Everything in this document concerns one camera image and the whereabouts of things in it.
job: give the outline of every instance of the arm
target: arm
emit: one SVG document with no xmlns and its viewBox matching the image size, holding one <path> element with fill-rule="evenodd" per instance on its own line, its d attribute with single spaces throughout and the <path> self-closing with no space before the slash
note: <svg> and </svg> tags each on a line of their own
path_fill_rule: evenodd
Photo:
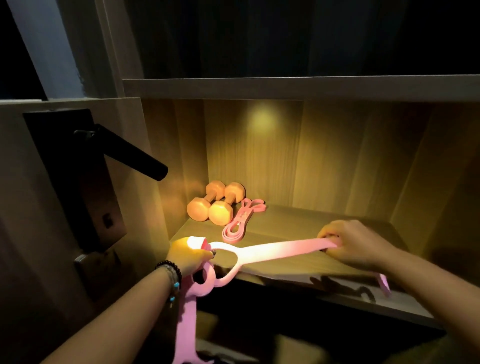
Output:
<svg viewBox="0 0 480 364">
<path fill-rule="evenodd" d="M 480 288 L 395 248 L 359 221 L 334 221 L 318 237 L 328 237 L 339 245 L 326 251 L 333 258 L 392 277 L 480 355 Z"/>
<path fill-rule="evenodd" d="M 213 254 L 175 241 L 167 255 L 183 276 Z M 171 293 L 169 273 L 160 267 L 138 282 L 96 319 L 69 338 L 43 364 L 132 363 Z"/>
</svg>

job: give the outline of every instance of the bracelet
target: bracelet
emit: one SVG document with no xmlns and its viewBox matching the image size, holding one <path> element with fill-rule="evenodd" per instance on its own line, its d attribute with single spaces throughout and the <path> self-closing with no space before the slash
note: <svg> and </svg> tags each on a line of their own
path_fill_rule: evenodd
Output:
<svg viewBox="0 0 480 364">
<path fill-rule="evenodd" d="M 167 272 L 168 276 L 170 278 L 170 281 L 172 283 L 173 287 L 173 294 L 169 298 L 170 300 L 170 307 L 173 301 L 175 301 L 175 294 L 180 290 L 181 288 L 181 272 L 180 269 L 177 267 L 177 265 L 173 262 L 170 262 L 169 260 L 163 260 L 155 265 L 155 269 L 159 267 L 164 267 Z"/>
</svg>

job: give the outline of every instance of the dumbbell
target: dumbbell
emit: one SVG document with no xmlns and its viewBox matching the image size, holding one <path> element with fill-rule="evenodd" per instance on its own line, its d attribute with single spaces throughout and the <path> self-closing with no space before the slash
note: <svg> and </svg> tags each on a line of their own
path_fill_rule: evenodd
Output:
<svg viewBox="0 0 480 364">
<path fill-rule="evenodd" d="M 208 209 L 213 200 L 219 200 L 224 196 L 225 184 L 221 181 L 211 181 L 206 187 L 205 197 L 195 197 L 187 205 L 187 214 L 195 221 L 208 219 Z"/>
<path fill-rule="evenodd" d="M 216 201 L 208 210 L 208 217 L 216 224 L 225 226 L 233 219 L 231 204 L 238 203 L 245 197 L 245 188 L 236 182 L 225 187 L 225 200 Z"/>
</svg>

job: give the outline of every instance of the left hand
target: left hand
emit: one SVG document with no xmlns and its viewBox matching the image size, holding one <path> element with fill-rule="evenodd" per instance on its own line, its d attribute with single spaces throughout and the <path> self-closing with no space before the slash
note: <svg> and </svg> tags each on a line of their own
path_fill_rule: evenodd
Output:
<svg viewBox="0 0 480 364">
<path fill-rule="evenodd" d="M 180 269 L 183 277 L 195 273 L 200 265 L 213 258 L 213 253 L 203 249 L 192 249 L 187 244 L 188 238 L 181 238 L 172 243 L 167 260 Z"/>
</svg>

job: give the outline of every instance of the black beaded bracelet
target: black beaded bracelet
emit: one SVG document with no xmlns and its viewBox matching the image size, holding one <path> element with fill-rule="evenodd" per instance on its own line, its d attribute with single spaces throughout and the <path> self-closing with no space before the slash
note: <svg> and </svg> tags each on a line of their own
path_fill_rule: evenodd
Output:
<svg viewBox="0 0 480 364">
<path fill-rule="evenodd" d="M 175 270 L 175 273 L 177 274 L 177 277 L 179 279 L 178 281 L 178 284 L 179 284 L 179 290 L 181 289 L 181 272 L 180 272 L 180 269 L 177 267 L 177 265 L 173 262 L 170 262 L 169 260 L 163 260 L 159 263 L 156 264 L 155 266 L 155 269 L 157 269 L 158 267 L 161 267 L 161 266 L 170 266 L 173 268 L 173 270 Z"/>
</svg>

